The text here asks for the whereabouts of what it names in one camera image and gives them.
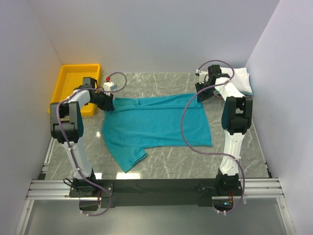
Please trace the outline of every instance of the teal shirt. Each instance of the teal shirt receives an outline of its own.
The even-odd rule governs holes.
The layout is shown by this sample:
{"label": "teal shirt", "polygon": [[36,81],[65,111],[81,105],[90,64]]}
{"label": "teal shirt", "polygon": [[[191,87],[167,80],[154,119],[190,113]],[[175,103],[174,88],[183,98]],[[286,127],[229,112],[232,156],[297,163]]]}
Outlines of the teal shirt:
{"label": "teal shirt", "polygon": [[[113,101],[115,110],[106,112],[102,133],[107,148],[124,172],[147,156],[145,148],[185,145],[180,119],[193,95],[116,98]],[[183,126],[192,146],[212,146],[209,123],[197,99],[186,111]]]}

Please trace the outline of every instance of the metal frame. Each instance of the metal frame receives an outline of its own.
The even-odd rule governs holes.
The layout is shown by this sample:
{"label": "metal frame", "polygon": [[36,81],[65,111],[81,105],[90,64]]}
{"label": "metal frame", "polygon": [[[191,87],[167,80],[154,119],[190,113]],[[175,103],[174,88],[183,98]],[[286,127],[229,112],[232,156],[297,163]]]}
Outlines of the metal frame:
{"label": "metal frame", "polygon": [[286,200],[284,198],[277,198],[277,204],[279,206],[279,211],[282,216],[287,235],[295,235],[296,232],[292,223]]}
{"label": "metal frame", "polygon": [[20,220],[15,230],[15,235],[23,235],[25,233],[31,209],[33,208],[34,200],[26,200],[20,216]]}
{"label": "metal frame", "polygon": [[[33,180],[27,200],[79,200],[69,197],[70,187],[62,180]],[[278,179],[246,179],[245,198],[283,198],[284,194]],[[97,200],[96,197],[80,198],[81,200]]]}
{"label": "metal frame", "polygon": [[[46,173],[50,157],[55,145],[55,139],[51,138],[42,173]],[[70,187],[65,185],[62,180],[33,180],[31,182],[26,201],[18,222],[15,235],[25,233],[31,210],[35,200],[79,200],[79,198],[69,197]],[[212,197],[212,199],[226,199],[227,197]],[[287,235],[295,235],[295,229],[292,224],[284,194],[277,178],[255,178],[246,179],[245,197],[246,198],[276,198],[279,210],[284,222]],[[80,198],[81,200],[97,200],[96,197]]]}

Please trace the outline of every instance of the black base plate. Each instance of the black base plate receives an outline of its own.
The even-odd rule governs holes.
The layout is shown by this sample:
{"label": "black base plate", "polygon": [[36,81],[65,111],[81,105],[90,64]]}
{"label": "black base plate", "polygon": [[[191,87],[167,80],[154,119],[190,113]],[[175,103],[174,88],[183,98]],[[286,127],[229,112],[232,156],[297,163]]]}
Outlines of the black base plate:
{"label": "black base plate", "polygon": [[[217,191],[216,179],[164,179],[164,180],[97,180],[112,193],[111,207],[199,205],[212,206],[212,196],[228,196],[229,191]],[[240,196],[241,187],[232,189]],[[83,197],[71,190],[70,197]],[[101,208],[106,208],[109,196],[102,192]]]}

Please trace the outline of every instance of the folded white towel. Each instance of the folded white towel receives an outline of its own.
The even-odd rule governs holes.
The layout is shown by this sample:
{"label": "folded white towel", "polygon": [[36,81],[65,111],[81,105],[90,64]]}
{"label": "folded white towel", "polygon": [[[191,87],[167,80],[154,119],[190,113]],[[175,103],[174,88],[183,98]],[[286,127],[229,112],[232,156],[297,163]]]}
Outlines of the folded white towel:
{"label": "folded white towel", "polygon": [[[228,73],[229,76],[232,75],[232,70],[230,68],[221,68],[222,73]],[[235,87],[243,94],[253,95],[252,89],[249,82],[249,73],[246,68],[234,69],[235,76],[230,81]]]}

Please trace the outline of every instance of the cable connector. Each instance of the cable connector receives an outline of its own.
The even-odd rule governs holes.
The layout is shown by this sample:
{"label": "cable connector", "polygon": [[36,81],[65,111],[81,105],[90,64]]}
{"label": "cable connector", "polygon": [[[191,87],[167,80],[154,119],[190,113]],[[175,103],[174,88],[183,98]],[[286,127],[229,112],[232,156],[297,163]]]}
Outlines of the cable connector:
{"label": "cable connector", "polygon": [[234,160],[234,161],[237,161],[237,160],[240,160],[240,159],[241,159],[241,157],[232,158],[232,160]]}

